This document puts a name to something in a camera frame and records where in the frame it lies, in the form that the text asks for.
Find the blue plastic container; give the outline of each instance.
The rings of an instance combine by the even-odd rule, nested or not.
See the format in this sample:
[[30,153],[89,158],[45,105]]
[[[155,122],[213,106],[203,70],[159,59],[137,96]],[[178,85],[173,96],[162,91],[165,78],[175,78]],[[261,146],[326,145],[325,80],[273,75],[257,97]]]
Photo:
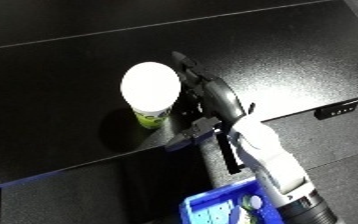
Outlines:
[[262,198],[263,206],[254,211],[258,224],[283,224],[283,221],[255,179],[240,181],[231,185],[188,197],[180,205],[183,224],[228,224],[229,214],[241,203],[245,195]]

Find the cup lid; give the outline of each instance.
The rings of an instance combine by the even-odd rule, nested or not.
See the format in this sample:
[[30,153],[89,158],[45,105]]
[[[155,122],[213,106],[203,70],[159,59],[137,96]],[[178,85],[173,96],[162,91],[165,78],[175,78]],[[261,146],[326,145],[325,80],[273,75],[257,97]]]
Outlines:
[[130,68],[121,82],[121,93],[134,109],[144,112],[170,107],[180,93],[180,80],[170,67],[144,62]]

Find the black table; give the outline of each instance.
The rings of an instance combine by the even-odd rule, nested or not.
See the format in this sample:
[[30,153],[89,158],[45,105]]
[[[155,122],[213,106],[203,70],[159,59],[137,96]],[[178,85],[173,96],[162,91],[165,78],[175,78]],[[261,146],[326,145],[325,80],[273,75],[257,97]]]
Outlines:
[[0,187],[162,146],[119,92],[143,61],[199,59],[263,120],[358,98],[358,19],[325,1],[0,48]]
[[0,47],[125,31],[324,0],[0,0]]

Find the robotic hand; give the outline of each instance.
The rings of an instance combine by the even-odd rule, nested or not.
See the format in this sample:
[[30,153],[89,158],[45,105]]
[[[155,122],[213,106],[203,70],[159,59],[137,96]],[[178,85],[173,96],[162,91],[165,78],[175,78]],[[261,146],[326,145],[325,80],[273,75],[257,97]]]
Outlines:
[[173,52],[173,59],[187,95],[205,117],[168,142],[168,151],[199,144],[217,134],[229,171],[239,172],[234,151],[255,173],[286,224],[344,223],[318,194],[298,161],[283,149],[276,132],[252,114],[254,104],[245,112],[222,79],[181,53]]

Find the paper cup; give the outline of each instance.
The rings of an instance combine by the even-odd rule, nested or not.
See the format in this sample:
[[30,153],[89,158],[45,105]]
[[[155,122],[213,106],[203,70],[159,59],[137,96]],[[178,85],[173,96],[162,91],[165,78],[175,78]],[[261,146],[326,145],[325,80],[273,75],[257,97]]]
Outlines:
[[121,93],[143,127],[159,128],[179,96],[180,80],[170,67],[144,62],[126,72]]

